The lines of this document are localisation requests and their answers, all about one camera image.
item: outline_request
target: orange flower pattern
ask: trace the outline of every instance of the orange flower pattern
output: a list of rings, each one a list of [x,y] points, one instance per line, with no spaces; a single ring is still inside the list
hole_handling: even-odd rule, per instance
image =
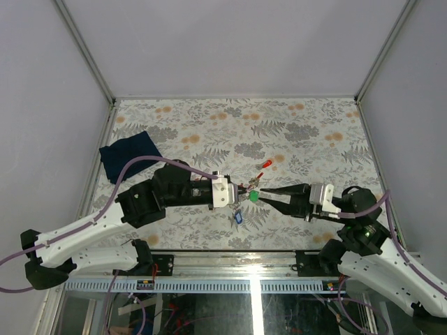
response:
[[[270,159],[259,187],[325,181],[335,185],[336,195],[351,185],[382,194],[360,114],[349,98],[121,100],[108,142],[142,131],[163,156],[206,172],[221,170],[238,184],[247,185],[259,173],[256,166]],[[142,171],[123,188],[160,167]],[[101,169],[91,211],[105,204],[112,189]],[[337,238],[335,223],[285,217],[263,202],[243,200],[240,209],[244,223],[237,226],[231,206],[174,207],[165,219],[99,245],[141,238],[154,248],[292,250],[321,248]]]

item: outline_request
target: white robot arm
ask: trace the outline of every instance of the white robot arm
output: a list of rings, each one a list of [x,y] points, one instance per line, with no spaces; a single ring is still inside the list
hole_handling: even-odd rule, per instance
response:
[[[426,334],[447,334],[447,285],[403,250],[390,221],[390,229],[377,221],[380,203],[370,190],[352,186],[341,198],[334,198],[334,188],[327,184],[261,191],[291,196],[290,204],[260,198],[282,214],[343,224],[337,232],[341,241],[331,239],[318,255],[323,267],[336,267],[389,298]]]
[[[151,274],[152,256],[145,241],[111,248],[91,248],[111,235],[138,229],[166,216],[166,207],[207,204],[225,207],[245,193],[230,182],[229,176],[214,172],[213,179],[191,181],[191,173],[166,164],[152,179],[120,193],[105,213],[94,213],[64,228],[39,233],[28,230],[21,235],[22,248],[39,244],[27,254],[27,278],[35,289],[59,285],[70,275],[120,270],[125,274]],[[261,191],[290,195],[290,204],[260,198],[284,215],[318,217],[344,224],[338,232],[341,241],[330,240],[320,252],[321,262],[336,265],[339,272],[362,281],[395,302],[413,317],[418,327],[430,334],[447,334],[447,297],[444,283],[417,263],[391,239],[391,231],[376,219],[381,213],[370,190],[350,187],[341,198],[334,198],[334,187],[325,184],[300,184]],[[92,223],[59,241],[58,236]]]
[[[52,232],[23,232],[20,236],[23,250],[45,245],[27,253],[28,281],[35,289],[44,290],[74,274],[112,270],[120,270],[120,274],[151,274],[152,255],[145,241],[136,239],[110,248],[91,246],[117,233],[161,220],[166,216],[166,207],[196,204],[207,204],[210,209],[225,207],[238,201],[238,193],[245,193],[244,188],[231,183],[229,176],[213,172],[213,177],[191,181],[190,171],[166,164],[155,171],[152,179],[120,193],[104,213],[98,211]],[[57,240],[62,235],[68,236]]]

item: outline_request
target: gray wall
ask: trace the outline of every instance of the gray wall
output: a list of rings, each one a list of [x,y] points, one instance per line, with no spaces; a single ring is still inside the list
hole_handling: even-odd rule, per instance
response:
[[[66,0],[116,96],[350,95],[406,0]]]
[[[20,233],[73,221],[107,103],[50,0],[0,4],[0,258]],[[0,285],[29,286],[25,257]],[[44,292],[0,294],[0,333],[33,330]]]
[[[424,0],[362,106],[412,250],[447,280],[447,1]]]

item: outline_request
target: floral tablecloth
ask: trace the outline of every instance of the floral tablecloth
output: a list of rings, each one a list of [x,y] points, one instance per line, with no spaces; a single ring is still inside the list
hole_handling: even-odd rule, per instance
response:
[[[161,154],[206,172],[221,170],[237,184],[255,177],[267,159],[259,187],[325,181],[335,195],[351,185],[381,187],[359,114],[350,98],[121,100],[109,143],[147,131]],[[151,178],[156,164],[128,179],[120,190]],[[101,167],[93,208],[100,209],[113,185]],[[284,200],[284,197],[262,195]],[[113,246],[147,240],[152,248],[318,249],[341,225],[283,216],[268,204],[242,201],[243,223],[234,208],[168,208],[166,218],[102,241]]]

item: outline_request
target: navy blue cloth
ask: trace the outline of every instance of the navy blue cloth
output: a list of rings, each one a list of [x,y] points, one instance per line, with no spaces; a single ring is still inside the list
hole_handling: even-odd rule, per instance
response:
[[[129,138],[118,140],[109,147],[102,147],[99,149],[99,152],[107,178],[112,184],[117,183],[121,170],[131,159],[148,155],[162,157],[160,151],[145,131]],[[140,161],[133,164],[127,170],[123,180],[134,176],[155,163],[157,161]]]

